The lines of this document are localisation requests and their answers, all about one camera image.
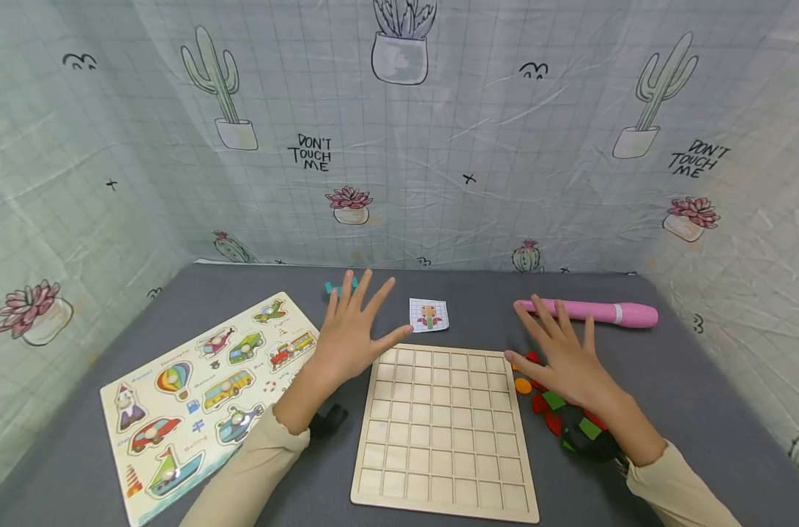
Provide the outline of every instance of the beige sleeve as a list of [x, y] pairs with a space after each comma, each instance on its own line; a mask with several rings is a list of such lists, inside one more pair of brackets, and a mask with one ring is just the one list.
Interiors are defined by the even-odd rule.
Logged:
[[666, 527], [739, 527], [671, 443], [653, 464], [631, 464], [628, 488], [648, 501]]
[[290, 434], [276, 420], [271, 405], [242, 447], [206, 485], [179, 527], [220, 525], [221, 510], [227, 511], [227, 527], [253, 527], [273, 489], [310, 439], [307, 429], [298, 436]]

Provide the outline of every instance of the pink toy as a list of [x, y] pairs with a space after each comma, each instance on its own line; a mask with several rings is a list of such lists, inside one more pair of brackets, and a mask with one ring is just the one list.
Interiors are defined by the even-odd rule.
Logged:
[[[541, 299], [546, 309], [552, 316], [557, 316], [554, 307], [554, 300]], [[531, 300], [517, 300], [522, 307], [529, 313], [536, 311]], [[598, 302], [577, 302], [575, 300], [564, 300], [566, 312], [569, 318], [577, 321], [586, 321], [587, 316], [592, 313], [595, 322], [608, 322], [621, 327], [647, 328], [658, 325], [658, 311], [649, 305], [634, 304], [623, 302], [621, 304], [600, 304]]]

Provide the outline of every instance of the child's hand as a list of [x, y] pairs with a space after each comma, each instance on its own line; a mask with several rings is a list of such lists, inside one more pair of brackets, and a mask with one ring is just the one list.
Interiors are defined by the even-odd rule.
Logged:
[[366, 307], [362, 307], [373, 272], [370, 269], [364, 271], [364, 277], [354, 294], [352, 276], [353, 272], [349, 270], [343, 276], [340, 298], [337, 291], [332, 289], [317, 349], [309, 361], [309, 365], [318, 367], [325, 381], [332, 384], [332, 390], [359, 375], [387, 349], [399, 344], [400, 340], [414, 331], [410, 325], [400, 326], [384, 337], [372, 340], [370, 332], [373, 319], [390, 289], [393, 289], [395, 279], [388, 278]]
[[514, 303], [514, 310], [543, 349], [548, 365], [535, 365], [510, 350], [505, 351], [505, 359], [569, 403], [581, 405], [601, 415], [603, 406], [610, 404], [612, 399], [623, 392], [595, 356], [595, 322], [592, 316], [584, 326], [584, 342], [581, 344], [572, 329], [564, 303], [555, 301], [559, 325], [536, 294], [532, 295], [531, 300], [537, 308], [540, 321], [543, 322], [542, 327], [518, 302]]

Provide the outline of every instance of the pattern card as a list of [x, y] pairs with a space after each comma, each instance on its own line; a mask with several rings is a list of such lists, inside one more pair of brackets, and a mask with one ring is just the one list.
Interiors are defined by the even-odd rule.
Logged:
[[100, 389], [130, 525], [149, 522], [232, 456], [317, 337], [279, 293]]
[[409, 299], [414, 333], [439, 332], [449, 327], [447, 303], [443, 300]]
[[350, 499], [539, 522], [513, 371], [502, 354], [387, 350], [372, 368]]

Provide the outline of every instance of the green car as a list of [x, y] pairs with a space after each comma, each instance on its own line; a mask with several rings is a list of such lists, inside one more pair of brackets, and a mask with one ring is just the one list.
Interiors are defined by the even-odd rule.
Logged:
[[256, 350], [264, 345], [264, 335], [261, 332], [248, 334], [229, 350], [229, 364], [239, 365], [240, 362], [248, 361], [256, 355]]

